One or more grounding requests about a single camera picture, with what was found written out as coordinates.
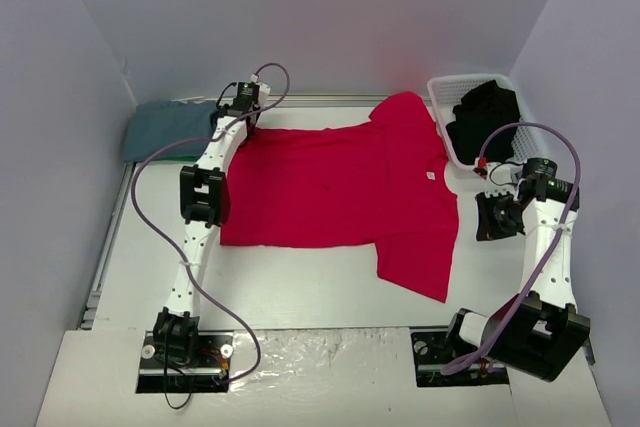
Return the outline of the red t shirt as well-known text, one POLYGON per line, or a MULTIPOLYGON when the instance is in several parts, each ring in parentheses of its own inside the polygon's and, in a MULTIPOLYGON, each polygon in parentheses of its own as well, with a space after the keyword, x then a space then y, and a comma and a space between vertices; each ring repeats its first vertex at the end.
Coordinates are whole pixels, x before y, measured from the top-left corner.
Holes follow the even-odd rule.
POLYGON ((435 122, 412 92, 386 98, 356 126, 258 129, 230 165, 220 242, 371 244, 379 278, 445 301, 459 228, 446 164, 435 122))

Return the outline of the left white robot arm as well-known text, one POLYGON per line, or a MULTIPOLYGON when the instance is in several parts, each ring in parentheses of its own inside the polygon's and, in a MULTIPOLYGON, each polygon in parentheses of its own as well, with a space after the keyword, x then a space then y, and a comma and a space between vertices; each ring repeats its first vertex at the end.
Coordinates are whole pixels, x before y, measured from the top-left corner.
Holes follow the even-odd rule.
POLYGON ((171 362, 189 365, 201 353, 199 299, 195 284, 203 278, 213 241, 227 221, 230 194, 227 171, 238 148, 265 105, 270 87, 252 75, 239 82, 233 101, 219 108, 211 141, 192 166, 179 175, 180 214, 185 223, 183 256, 169 296, 153 328, 153 341, 171 362))

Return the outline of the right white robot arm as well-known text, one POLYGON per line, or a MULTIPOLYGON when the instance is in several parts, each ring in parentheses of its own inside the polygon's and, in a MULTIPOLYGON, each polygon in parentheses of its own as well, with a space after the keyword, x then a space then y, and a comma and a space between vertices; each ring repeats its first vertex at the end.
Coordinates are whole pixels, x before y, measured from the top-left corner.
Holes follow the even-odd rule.
POLYGON ((579 197, 556 172, 555 162, 530 158, 512 164, 510 181, 477 194, 477 241, 525 238, 521 284, 490 316, 456 313, 443 336, 453 358, 446 374, 472 357, 552 382, 588 339, 590 321, 577 311, 570 269, 579 197))

